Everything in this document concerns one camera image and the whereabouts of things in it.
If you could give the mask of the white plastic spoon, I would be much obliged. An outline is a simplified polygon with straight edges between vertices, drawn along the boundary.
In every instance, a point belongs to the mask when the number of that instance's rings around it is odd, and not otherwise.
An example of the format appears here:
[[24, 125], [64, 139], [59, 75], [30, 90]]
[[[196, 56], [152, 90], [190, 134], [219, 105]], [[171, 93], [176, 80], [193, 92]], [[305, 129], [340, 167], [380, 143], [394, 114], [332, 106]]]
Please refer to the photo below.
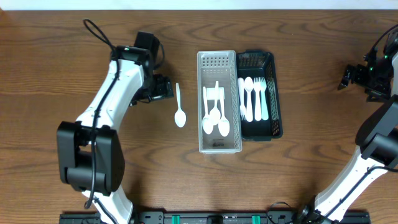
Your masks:
[[202, 119], [202, 128], [206, 134], [211, 134], [213, 131], [213, 122], [208, 113], [207, 93], [206, 87], [203, 87], [203, 103], [205, 107], [205, 115]]
[[221, 113], [218, 109], [218, 98], [219, 98], [219, 81], [215, 82], [215, 89], [214, 89], [214, 106], [210, 111], [210, 118], [212, 121], [213, 126], [217, 125], [220, 118], [221, 118]]
[[179, 128], [182, 128], [185, 126], [187, 116], [181, 107], [181, 95], [180, 95], [179, 83], [176, 83], [176, 96], [177, 96], [177, 111], [175, 113], [174, 119], [175, 119], [176, 125]]
[[230, 123], [228, 119], [225, 116], [225, 110], [224, 110], [224, 90], [221, 91], [221, 96], [220, 96], [220, 105], [221, 105], [221, 118], [218, 123], [218, 129], [220, 134], [223, 137], [226, 137], [229, 134], [230, 130]]
[[246, 77], [244, 80], [244, 89], [246, 90], [247, 93], [247, 103], [246, 103], [246, 120], [247, 122], [252, 122], [253, 121], [253, 111], [252, 111], [252, 99], [251, 99], [251, 93], [254, 88], [254, 83], [251, 77]]

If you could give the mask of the white plastic fork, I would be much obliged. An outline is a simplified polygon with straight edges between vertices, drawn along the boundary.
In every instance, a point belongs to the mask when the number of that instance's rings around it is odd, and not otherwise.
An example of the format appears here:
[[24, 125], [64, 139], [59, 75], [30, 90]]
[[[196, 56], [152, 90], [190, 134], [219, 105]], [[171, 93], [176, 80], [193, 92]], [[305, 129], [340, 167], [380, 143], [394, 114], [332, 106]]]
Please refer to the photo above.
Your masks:
[[246, 119], [246, 107], [244, 105], [244, 80], [243, 78], [238, 78], [238, 91], [239, 91], [239, 109], [241, 120]]
[[255, 91], [254, 119], [256, 121], [260, 121], [262, 119], [262, 115], [261, 115], [261, 99], [260, 99], [261, 83], [260, 83], [258, 78], [254, 79], [254, 91]]
[[267, 85], [264, 77], [261, 77], [260, 81], [261, 81], [261, 114], [262, 114], [262, 119], [265, 121], [269, 119], [267, 101], [266, 101]]

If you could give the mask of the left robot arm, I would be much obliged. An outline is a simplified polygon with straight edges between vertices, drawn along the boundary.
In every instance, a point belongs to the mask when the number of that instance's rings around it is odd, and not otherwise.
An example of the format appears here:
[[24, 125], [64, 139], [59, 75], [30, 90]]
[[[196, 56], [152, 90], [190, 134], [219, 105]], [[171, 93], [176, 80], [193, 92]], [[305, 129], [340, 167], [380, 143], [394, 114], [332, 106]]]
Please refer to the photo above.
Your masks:
[[63, 121], [57, 129], [60, 179], [88, 197], [101, 223], [138, 222], [121, 186], [125, 160], [118, 132], [130, 106], [173, 97], [170, 78], [154, 74], [163, 48], [148, 32], [138, 32], [132, 46], [115, 47], [107, 76], [89, 107], [75, 122]]

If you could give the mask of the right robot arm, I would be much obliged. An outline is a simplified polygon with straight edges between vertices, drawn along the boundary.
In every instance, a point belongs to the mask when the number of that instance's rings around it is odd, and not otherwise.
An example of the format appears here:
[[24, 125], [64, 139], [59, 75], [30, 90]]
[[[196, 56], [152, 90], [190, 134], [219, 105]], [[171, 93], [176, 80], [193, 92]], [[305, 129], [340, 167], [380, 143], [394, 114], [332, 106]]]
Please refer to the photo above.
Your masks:
[[361, 125], [356, 148], [337, 178], [293, 217], [293, 223], [339, 223], [350, 205], [387, 172], [397, 172], [397, 26], [385, 31], [382, 57], [375, 45], [365, 65], [345, 68], [339, 90], [350, 83], [364, 88], [368, 102], [382, 105]]

